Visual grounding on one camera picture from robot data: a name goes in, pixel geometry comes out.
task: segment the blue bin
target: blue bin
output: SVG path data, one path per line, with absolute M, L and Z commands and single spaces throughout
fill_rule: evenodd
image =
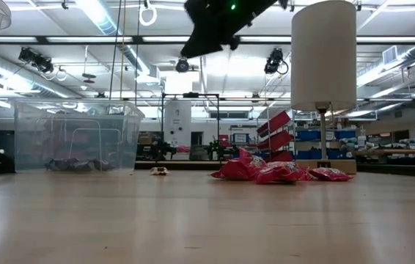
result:
M 298 131 L 297 139 L 300 141 L 320 139 L 320 131 Z
M 327 152 L 328 159 L 343 159 L 346 157 L 346 152 L 341 150 L 329 150 Z
M 310 151 L 308 151 L 308 150 L 299 150 L 297 152 L 297 159 L 310 159 Z
M 321 159 L 322 151 L 321 150 L 310 150 L 310 159 Z
M 334 136 L 337 139 L 352 139 L 356 137 L 355 131 L 335 131 Z

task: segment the white cylindrical lamp shade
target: white cylindrical lamp shade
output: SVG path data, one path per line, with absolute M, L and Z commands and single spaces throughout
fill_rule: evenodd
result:
M 323 1 L 293 18 L 292 108 L 333 110 L 356 105 L 356 8 L 346 1 Z

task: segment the wooden floor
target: wooden floor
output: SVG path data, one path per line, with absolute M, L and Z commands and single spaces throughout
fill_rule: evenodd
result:
M 415 177 L 0 177 L 0 263 L 415 263 Z

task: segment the ventilation duct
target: ventilation duct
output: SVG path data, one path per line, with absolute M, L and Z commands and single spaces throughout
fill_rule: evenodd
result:
M 89 17 L 89 19 L 106 36 L 121 35 L 117 24 L 110 16 L 107 4 L 102 0 L 76 0 L 78 7 Z M 124 54 L 128 61 L 136 68 L 138 77 L 136 81 L 140 84 L 160 84 L 159 69 L 155 65 L 145 62 L 130 45 L 118 45 L 118 49 Z
M 403 67 L 411 64 L 412 62 L 415 62 L 415 47 L 409 48 L 406 45 L 397 45 L 395 47 L 396 48 L 392 47 L 392 50 L 396 50 L 396 53 L 393 55 L 395 57 L 393 62 L 384 64 L 383 59 L 379 59 L 377 62 L 372 63 L 368 67 L 358 72 L 358 86 L 368 84 L 386 75 L 387 73 L 390 73 L 391 70 L 395 69 L 396 67 Z
M 0 78 L 7 79 L 17 87 L 15 89 L 39 90 L 40 93 L 34 94 L 40 97 L 47 98 L 81 98 L 82 96 L 71 92 L 64 87 L 61 87 L 51 81 L 46 81 L 41 76 L 38 76 L 26 69 L 21 69 L 20 66 L 14 65 L 0 57 Z

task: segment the red snack bag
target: red snack bag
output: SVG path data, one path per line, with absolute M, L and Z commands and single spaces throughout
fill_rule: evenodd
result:
M 240 153 L 241 158 L 248 158 L 248 157 L 252 156 L 252 154 L 248 150 L 246 150 L 242 147 L 238 148 L 238 152 Z
M 253 180 L 265 166 L 266 162 L 255 155 L 234 158 L 223 165 L 220 171 L 214 172 L 211 176 L 225 180 Z
M 251 180 L 251 175 L 247 172 L 244 162 L 238 159 L 232 159 L 223 165 L 221 170 L 211 174 L 214 178 L 225 180 Z
M 295 180 L 299 181 L 309 181 L 313 180 L 313 177 L 309 173 L 309 168 L 307 167 L 302 168 L 296 162 L 283 162 L 283 161 L 276 161 L 268 163 L 268 166 L 284 166 L 289 173 L 292 173 L 291 177 L 294 177 Z
M 338 169 L 332 168 L 316 168 L 309 170 L 310 174 L 317 177 L 318 180 L 326 181 L 348 181 L 353 179 L 352 176 L 345 174 Z
M 259 171 L 256 178 L 257 184 L 265 184 L 273 181 L 294 183 L 297 181 L 297 174 L 292 172 L 282 162 L 269 165 Z

